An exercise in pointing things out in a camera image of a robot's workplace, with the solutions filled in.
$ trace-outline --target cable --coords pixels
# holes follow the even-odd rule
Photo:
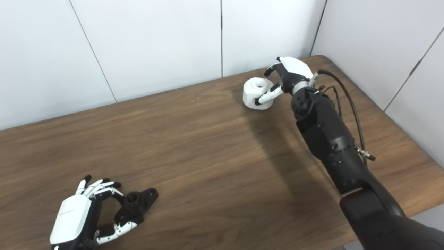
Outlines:
[[[329,89],[333,89],[333,91],[334,91],[334,93],[336,95],[337,112],[339,113],[339,116],[342,119],[341,102],[339,101],[339,95],[337,93],[336,87],[335,86],[330,86],[327,89],[325,89],[325,91],[323,93],[325,94]]]
[[[345,93],[345,96],[347,97],[347,99],[349,100],[350,106],[352,107],[352,111],[353,111],[353,116],[355,117],[355,121],[356,121],[356,126],[358,128],[358,133],[359,133],[359,141],[361,142],[361,149],[365,150],[365,143],[364,143],[364,135],[362,134],[362,128],[361,128],[361,123],[359,122],[359,117],[358,117],[358,113],[356,111],[356,107],[355,104],[353,103],[352,97],[350,96],[349,92],[347,91],[347,89],[345,88],[344,84],[341,82],[341,80],[339,78],[337,78],[335,75],[333,75],[333,73],[331,73],[330,71],[327,70],[323,70],[323,69],[319,69],[317,71],[318,74],[324,74],[327,75],[329,77],[332,77],[334,80],[336,80],[336,82],[341,86],[342,90]],[[365,157],[362,158],[364,161],[364,164],[367,165],[367,159]]]

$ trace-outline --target robotic arm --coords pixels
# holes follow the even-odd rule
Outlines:
[[[360,155],[371,160],[374,157],[355,146],[333,102],[314,88],[318,74],[337,78],[324,70],[313,75],[305,63],[292,57],[277,60],[279,62],[271,65],[264,75],[267,77],[276,71],[281,83],[275,88],[293,96],[291,109],[296,126],[310,152],[322,162],[343,195],[340,207],[363,247],[366,250],[444,250],[444,232],[405,216]],[[262,104],[259,100],[266,95],[268,92],[258,97],[255,104]]]
[[[49,241],[53,250],[93,250],[97,245],[114,240],[144,221],[143,215],[159,194],[154,188],[130,192],[126,197],[116,188],[120,183],[100,179],[86,187],[87,175],[80,181],[75,195],[62,202]],[[102,201],[113,197],[122,208],[114,217],[114,224],[97,229]]]

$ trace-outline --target white 3d printed part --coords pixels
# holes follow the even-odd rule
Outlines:
[[[271,107],[271,105],[273,104],[273,100],[270,100],[262,105],[256,105],[254,104],[254,99],[258,98],[263,93],[267,92],[272,86],[273,83],[265,78],[253,77],[247,80],[244,84],[244,95],[243,95],[243,101],[245,106],[249,107],[250,109],[261,109],[261,110]]]

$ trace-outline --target wooden table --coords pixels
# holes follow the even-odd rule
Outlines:
[[[444,170],[329,59],[304,61],[344,81],[378,158],[369,167],[406,214],[443,203]],[[0,249],[49,249],[60,203],[86,174],[120,181],[124,193],[160,193],[139,228],[100,249],[328,250],[353,240],[340,195],[295,127],[291,96],[266,111],[244,107],[243,83],[263,71],[0,131]],[[104,205],[101,224],[119,208]]]

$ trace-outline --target robotic hand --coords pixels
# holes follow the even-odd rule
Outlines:
[[[279,62],[268,67],[264,76],[268,77],[273,71],[276,71],[281,77],[281,82],[275,84],[270,90],[256,98],[254,103],[257,106],[262,105],[283,93],[294,94],[301,88],[312,87],[314,85],[317,74],[313,76],[313,73],[307,64],[289,56],[280,56],[277,60]]]
[[[49,241],[53,250],[93,250],[97,245],[116,239],[143,222],[143,215],[159,194],[154,188],[130,192],[126,197],[117,190],[120,183],[100,179],[87,187],[91,175],[80,181],[75,195],[62,202]],[[97,229],[102,201],[113,197],[122,208],[114,225]]]

